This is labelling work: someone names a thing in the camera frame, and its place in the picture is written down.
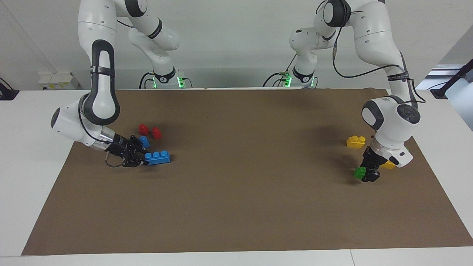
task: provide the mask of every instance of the blue lego brick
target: blue lego brick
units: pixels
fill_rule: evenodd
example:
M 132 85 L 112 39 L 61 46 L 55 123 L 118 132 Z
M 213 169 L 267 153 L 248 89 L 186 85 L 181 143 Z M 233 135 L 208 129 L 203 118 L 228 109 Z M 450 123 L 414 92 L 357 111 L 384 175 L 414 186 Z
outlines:
M 141 136 L 140 141 L 143 144 L 143 148 L 149 148 L 151 145 L 149 144 L 148 138 L 146 136 Z
M 147 162 L 149 162 L 149 165 L 163 164 L 163 163 L 171 162 L 171 157 L 169 157 L 169 152 L 167 152 L 167 151 L 162 151 L 161 153 L 156 151 L 153 154 L 146 153 L 145 154 L 145 159 L 146 159 Z

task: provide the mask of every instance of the black stand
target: black stand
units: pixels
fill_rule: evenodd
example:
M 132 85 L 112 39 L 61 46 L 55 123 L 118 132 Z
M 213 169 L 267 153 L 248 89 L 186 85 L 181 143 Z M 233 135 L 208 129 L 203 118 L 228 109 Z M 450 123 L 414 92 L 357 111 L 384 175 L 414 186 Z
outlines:
M 7 89 L 7 87 L 0 83 L 0 92 L 0 101 L 12 101 L 20 91 L 17 89 Z
M 453 76 L 442 88 L 440 89 L 431 89 L 430 91 L 432 92 L 432 95 L 435 97 L 435 99 L 447 99 L 448 98 L 445 96 L 445 93 L 447 90 L 453 86 L 459 79 L 463 78 L 468 72 L 470 72 L 473 69 L 473 59 L 471 59 L 466 65 L 464 65 L 460 71 Z

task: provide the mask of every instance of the red lego brick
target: red lego brick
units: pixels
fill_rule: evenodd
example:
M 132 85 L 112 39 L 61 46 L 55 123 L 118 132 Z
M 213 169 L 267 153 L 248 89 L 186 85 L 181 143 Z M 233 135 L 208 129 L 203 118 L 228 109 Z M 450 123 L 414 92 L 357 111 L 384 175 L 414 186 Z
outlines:
M 149 135 L 149 128 L 143 124 L 138 126 L 138 132 L 140 132 L 141 136 L 148 136 Z
M 153 127 L 152 132 L 153 132 L 153 137 L 155 140 L 163 137 L 163 135 L 161 135 L 161 131 L 157 127 Z

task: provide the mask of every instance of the green lego brick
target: green lego brick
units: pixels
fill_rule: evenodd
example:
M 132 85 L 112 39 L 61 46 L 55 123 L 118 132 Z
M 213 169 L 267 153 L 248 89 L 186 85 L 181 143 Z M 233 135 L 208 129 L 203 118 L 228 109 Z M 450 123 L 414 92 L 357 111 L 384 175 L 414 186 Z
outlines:
M 359 180 L 362 180 L 365 177 L 366 174 L 366 167 L 358 167 L 355 169 L 355 172 L 353 173 L 353 177 Z

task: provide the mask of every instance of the black cable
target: black cable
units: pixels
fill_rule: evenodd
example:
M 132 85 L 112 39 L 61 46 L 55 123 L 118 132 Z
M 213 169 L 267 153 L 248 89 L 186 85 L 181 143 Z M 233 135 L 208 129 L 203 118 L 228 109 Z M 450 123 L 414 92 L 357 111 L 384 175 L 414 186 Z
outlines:
M 268 81 L 269 81 L 272 77 L 277 76 L 277 75 L 280 75 L 279 72 L 278 72 L 278 73 L 274 73 L 274 74 L 272 74 L 271 76 L 269 76 L 269 78 L 263 83 L 263 87 L 266 86 L 266 84 L 268 83 Z
M 145 81 L 145 89 L 146 89 L 146 82 L 148 82 L 148 81 L 154 82 L 154 79 L 147 79 L 147 80 Z
M 194 85 L 192 85 L 192 80 L 190 78 L 182 78 L 182 80 L 188 80 L 191 84 L 191 88 L 194 88 Z
M 84 126 L 84 122 L 82 121 L 82 115 L 80 114 L 80 107 L 78 108 L 78 115 L 79 115 L 79 121 L 80 121 L 80 125 L 82 126 L 82 129 L 85 131 L 85 133 L 87 133 L 87 135 L 88 135 L 90 138 L 92 138 L 92 139 L 94 139 L 94 140 L 96 140 L 96 141 L 98 141 L 98 142 L 102 142 L 102 143 L 105 143 L 105 144 L 111 144 L 111 142 L 103 141 L 103 140 L 100 140 L 100 139 L 97 139 L 97 138 L 93 137 L 93 136 L 87 131 L 86 127 Z
M 297 53 L 294 55 L 294 57 L 292 58 L 291 62 L 288 65 L 288 67 L 286 68 L 286 72 L 289 71 L 289 68 L 291 67 L 292 63 L 296 59 L 296 56 L 297 56 Z
M 10 85 L 10 84 L 8 84 L 8 82 L 6 82 L 6 81 L 5 81 L 4 79 L 2 79 L 2 78 L 0 78 L 0 80 L 1 80 L 1 81 L 3 81 L 5 84 L 7 84 L 7 85 L 8 85 L 8 87 L 10 87 L 10 90 L 13 90 L 13 88 L 11 87 L 11 85 Z
M 440 83 L 440 84 L 434 85 L 434 86 L 428 88 L 427 90 L 430 90 L 431 88 L 435 88 L 435 87 L 437 87 L 437 86 L 439 86 L 439 85 L 444 85 L 444 84 L 446 84 L 447 82 L 448 82 L 448 81 L 446 81 L 446 82 L 444 82 L 444 83 Z
M 317 15 L 317 12 L 319 11 L 319 8 L 322 6 L 322 4 L 324 3 L 325 1 L 322 1 L 319 6 L 317 7 L 317 9 L 315 10 L 315 14 Z
M 98 142 L 102 142 L 102 143 L 108 144 L 108 145 L 112 144 L 112 142 L 103 141 L 103 140 L 100 140 L 100 139 L 98 139 L 98 138 L 95 138 L 94 136 L 92 136 L 92 135 L 89 133 L 89 131 L 87 131 L 86 127 L 84 126 L 84 121 L 82 121 L 82 115 L 80 114 L 80 107 L 78 108 L 78 115 L 79 115 L 79 122 L 80 122 L 80 125 L 82 126 L 82 129 L 85 131 L 85 133 L 86 133 L 91 139 L 93 139 L 93 140 L 95 140 L 95 141 L 98 141 Z M 121 146 L 121 147 L 123 148 L 123 162 L 122 162 L 120 165 L 118 165 L 118 166 L 110 165 L 110 164 L 108 163 L 108 160 L 107 160 L 107 158 L 108 158 L 108 155 L 107 155 L 107 157 L 106 157 L 106 159 L 105 159 L 105 164 L 106 164 L 107 166 L 109 166 L 109 167 L 112 167 L 112 168 L 116 168 L 116 167 L 122 166 L 122 165 L 128 160 L 128 158 L 129 158 L 129 154 L 128 154 L 128 151 L 127 151 L 126 147 L 124 147 L 124 146 L 122 146 L 122 145 L 119 145 L 119 144 L 117 144 L 117 145 L 118 145 L 118 146 Z
M 417 95 L 417 97 L 419 97 L 422 101 L 412 100 L 412 101 L 403 102 L 403 104 L 408 104 L 408 103 L 425 104 L 427 101 L 417 93 L 417 90 L 416 90 L 415 85 L 414 85 L 414 80 L 413 79 L 407 79 L 407 80 L 410 80 L 412 82 L 412 89 L 413 89 L 415 95 Z
M 278 82 L 278 81 L 279 81 L 279 84 L 278 84 L 278 87 L 279 87 L 279 85 L 281 84 L 281 81 L 284 81 L 284 79 L 280 79 L 280 80 L 275 81 L 272 86 L 275 87 L 275 86 L 276 86 L 276 82 Z
M 384 69 L 384 68 L 388 68 L 388 67 L 398 67 L 398 68 L 401 68 L 401 66 L 399 65 L 395 65 L 395 64 L 391 64 L 391 65 L 386 65 L 386 66 L 382 66 L 382 67 L 378 67 L 376 69 L 373 69 L 373 70 L 370 70 L 368 72 L 365 72 L 365 73 L 362 73 L 362 74 L 359 74 L 359 75 L 354 75 L 354 76 L 345 76 L 345 75 L 342 75 L 340 72 L 338 72 L 338 69 L 337 67 L 335 66 L 335 58 L 337 56 L 337 43 L 338 43 L 338 38 L 340 37 L 340 33 L 342 33 L 342 29 L 343 27 L 340 27 L 340 30 L 338 31 L 338 35 L 337 35 L 337 38 L 335 39 L 335 43 L 333 44 L 333 52 L 332 52 L 332 63 L 333 63 L 333 68 L 335 69 L 335 72 L 337 72 L 337 74 L 343 78 L 347 78 L 347 79 L 351 79 L 351 78 L 357 78 L 357 77 L 361 77 L 361 76 L 364 76 L 364 75 L 367 75 L 367 74 L 370 74 L 370 73 L 373 73 L 375 71 L 378 71 L 378 70 L 381 70 L 381 69 Z
M 117 20 L 117 22 L 120 23 L 120 24 L 122 24 L 123 26 L 127 26 L 128 28 L 132 28 L 132 26 L 130 26 L 130 25 L 128 25 L 128 24 L 125 24 L 125 23 L 123 23 L 123 22 L 121 22 L 121 21 L 119 21 L 119 20 Z
M 141 77 L 140 86 L 138 87 L 138 89 L 141 89 L 141 86 L 143 85 L 143 80 L 145 80 L 145 77 L 152 74 L 153 74 L 152 72 L 147 72 L 146 74 L 143 75 L 143 77 Z

